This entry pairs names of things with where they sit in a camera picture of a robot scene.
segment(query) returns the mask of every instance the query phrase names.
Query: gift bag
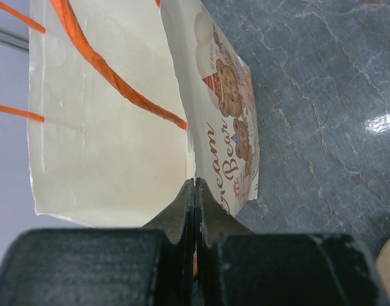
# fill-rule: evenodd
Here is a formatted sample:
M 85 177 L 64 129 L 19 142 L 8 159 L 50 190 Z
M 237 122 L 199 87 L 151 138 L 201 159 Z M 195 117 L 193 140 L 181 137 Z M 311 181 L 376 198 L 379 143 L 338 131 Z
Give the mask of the gift bag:
M 37 214 L 142 226 L 192 177 L 233 215 L 256 198 L 250 71 L 199 0 L 31 0 L 30 12 Z

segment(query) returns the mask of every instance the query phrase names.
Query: gray wall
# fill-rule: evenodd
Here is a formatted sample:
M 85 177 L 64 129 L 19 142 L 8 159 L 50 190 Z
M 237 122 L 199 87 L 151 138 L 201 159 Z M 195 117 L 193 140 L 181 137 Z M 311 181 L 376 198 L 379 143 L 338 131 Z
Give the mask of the gray wall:
M 4 0 L 27 14 L 29 1 Z M 0 11 L 0 26 L 27 36 L 27 27 Z M 28 55 L 0 45 L 0 104 L 27 110 Z M 0 113 L 0 261 L 7 247 L 31 228 L 76 227 L 34 211 L 28 170 L 26 119 Z

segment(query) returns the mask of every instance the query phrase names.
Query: bear print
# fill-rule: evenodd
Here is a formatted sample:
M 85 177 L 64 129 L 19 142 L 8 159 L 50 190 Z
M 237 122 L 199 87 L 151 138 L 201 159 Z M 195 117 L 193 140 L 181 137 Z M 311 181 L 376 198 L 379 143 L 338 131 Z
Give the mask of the bear print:
M 247 130 L 247 125 L 243 121 L 235 118 L 233 121 L 233 128 L 238 134 L 238 143 L 236 144 L 235 151 L 236 156 L 239 159 L 244 159 L 245 164 L 245 174 L 250 174 L 250 168 L 252 167 L 253 153 L 252 146 L 249 142 L 249 132 Z
M 236 68 L 231 62 L 226 65 L 221 59 L 216 60 L 216 68 L 222 84 L 223 98 L 219 100 L 219 110 L 224 117 L 240 117 L 244 102 L 239 93 L 239 79 Z

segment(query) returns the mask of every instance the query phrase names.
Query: orange strap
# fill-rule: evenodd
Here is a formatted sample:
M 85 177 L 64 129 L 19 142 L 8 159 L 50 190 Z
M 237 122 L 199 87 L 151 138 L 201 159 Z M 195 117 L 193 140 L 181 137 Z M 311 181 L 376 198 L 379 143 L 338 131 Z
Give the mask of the orange strap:
M 10 113 L 12 115 L 25 117 L 28 119 L 39 121 L 41 123 L 44 123 L 44 121 L 45 121 L 44 116 L 38 115 L 37 113 L 31 113 L 31 112 L 27 112 L 25 110 L 17 110 L 16 108 L 12 108 L 12 107 L 8 107 L 8 106 L 0 105 L 0 112 Z
M 85 35 L 80 28 L 76 19 L 75 13 L 69 3 L 69 0 L 50 0 L 55 8 L 63 27 L 68 33 L 71 41 L 75 45 L 80 54 L 92 64 L 92 66 L 114 87 L 123 97 L 127 98 L 132 104 L 141 107 L 151 113 L 154 113 L 166 120 L 175 123 L 181 129 L 187 129 L 187 123 L 177 115 L 155 105 L 146 97 L 136 92 L 129 84 L 127 84 L 121 77 L 109 67 L 105 59 L 102 58 L 96 51 L 92 49 L 87 41 Z
M 19 11 L 14 10 L 13 8 L 10 8 L 8 5 L 0 2 L 0 9 L 6 11 L 7 13 L 10 13 L 14 17 L 17 17 L 19 20 L 25 22 L 29 27 L 32 27 L 33 29 L 45 33 L 45 28 L 37 23 L 36 21 L 32 20 L 31 18 L 21 14 Z

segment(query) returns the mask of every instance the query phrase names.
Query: brown teddy bear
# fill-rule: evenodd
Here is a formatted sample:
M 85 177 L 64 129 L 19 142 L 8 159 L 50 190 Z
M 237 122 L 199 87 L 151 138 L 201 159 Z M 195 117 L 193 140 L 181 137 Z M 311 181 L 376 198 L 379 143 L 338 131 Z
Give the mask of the brown teddy bear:
M 223 93 L 223 98 L 219 100 L 220 112 L 224 117 L 240 117 L 244 102 L 242 95 L 239 93 L 239 77 L 236 68 L 231 61 L 229 61 L 229 65 L 226 65 L 221 59 L 216 60 L 216 68 Z
M 233 121 L 233 128 L 238 135 L 238 141 L 235 147 L 236 155 L 238 158 L 243 158 L 246 161 L 245 174 L 249 175 L 250 168 L 252 167 L 253 153 L 252 146 L 249 142 L 249 131 L 247 130 L 247 124 L 235 118 Z

